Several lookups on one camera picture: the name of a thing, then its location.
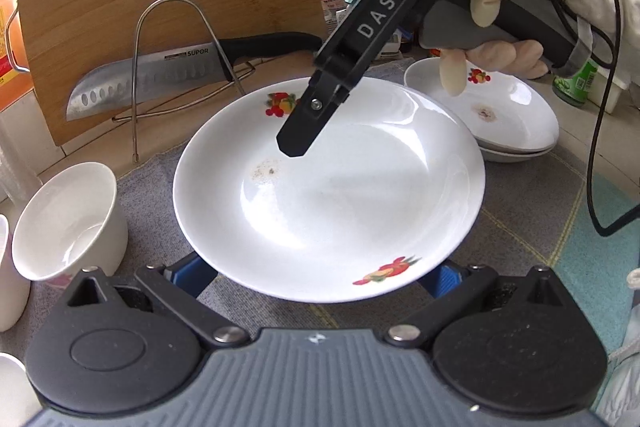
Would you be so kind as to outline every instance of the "orange liquid container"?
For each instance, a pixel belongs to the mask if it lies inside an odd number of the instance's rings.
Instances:
[[[15,0],[0,0],[0,111],[14,103],[22,95],[33,89],[33,81],[28,73],[18,73],[9,64],[4,42],[4,28],[15,8]],[[16,62],[28,67],[27,54],[24,51],[19,15],[12,21],[9,29],[12,51]]]

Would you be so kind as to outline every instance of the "gray cloth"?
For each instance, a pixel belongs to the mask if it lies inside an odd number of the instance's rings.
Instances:
[[[402,82],[411,62],[376,66],[367,74]],[[171,264],[191,252],[172,204],[174,172],[184,147],[151,158],[118,181],[129,224],[129,245],[118,274],[131,274],[146,264]],[[488,264],[504,275],[524,275],[532,265],[551,261],[566,233],[583,169],[560,148],[521,164],[487,164],[482,211],[452,259],[463,265]],[[10,331],[0,333],[0,351],[21,359],[58,296],[45,284],[33,283],[24,315]],[[427,304],[430,296],[414,283],[367,301],[308,305],[256,293],[220,275],[200,301],[255,333],[260,327],[383,330]]]

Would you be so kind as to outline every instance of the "gloved hand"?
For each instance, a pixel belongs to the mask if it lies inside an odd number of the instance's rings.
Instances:
[[[471,0],[471,16],[478,26],[490,26],[500,11],[501,0]],[[522,41],[510,44],[503,41],[485,42],[473,50],[442,50],[440,79],[451,95],[457,96],[466,86],[466,60],[486,71],[501,71],[520,78],[537,78],[548,71],[542,57],[542,44]]]

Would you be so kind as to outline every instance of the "green can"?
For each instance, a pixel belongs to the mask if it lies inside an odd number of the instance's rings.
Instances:
[[[566,103],[580,107],[587,101],[591,84],[598,71],[598,66],[588,60],[580,73],[573,78],[560,78],[556,76],[554,79],[554,93]]]

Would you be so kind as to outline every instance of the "cable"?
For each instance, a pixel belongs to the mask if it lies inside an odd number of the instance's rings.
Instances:
[[[569,35],[578,40],[578,35],[576,34],[574,28],[571,26],[567,17],[571,17],[574,21],[577,20],[577,15],[567,6],[564,0],[550,0],[551,4],[558,14],[560,18],[560,22],[562,26],[567,30]],[[605,62],[601,60],[599,57],[596,57],[595,54],[591,55],[591,58],[600,66],[607,68],[609,70],[609,76],[607,77],[607,84],[604,89],[604,94],[602,97],[602,103],[600,104],[600,110],[598,111],[598,117],[596,118],[596,125],[593,131],[593,138],[591,139],[591,148],[589,151],[589,160],[587,162],[587,208],[589,210],[589,215],[591,217],[591,222],[595,230],[602,237],[609,237],[613,235],[618,230],[626,227],[629,223],[638,219],[640,217],[640,204],[637,204],[635,207],[630,209],[628,212],[620,216],[609,226],[604,227],[598,216],[595,212],[595,207],[593,204],[593,163],[596,155],[596,147],[598,143],[598,136],[600,135],[600,128],[602,127],[602,120],[604,118],[605,107],[607,105],[607,100],[609,100],[609,92],[611,90],[611,86],[613,84],[613,77],[616,73],[616,67],[618,66],[618,55],[620,54],[620,42],[622,40],[622,8],[620,7],[620,0],[613,0],[615,7],[615,37],[612,42],[607,34],[605,34],[601,29],[592,26],[592,29],[595,33],[597,33],[608,45],[611,50],[611,62]]]

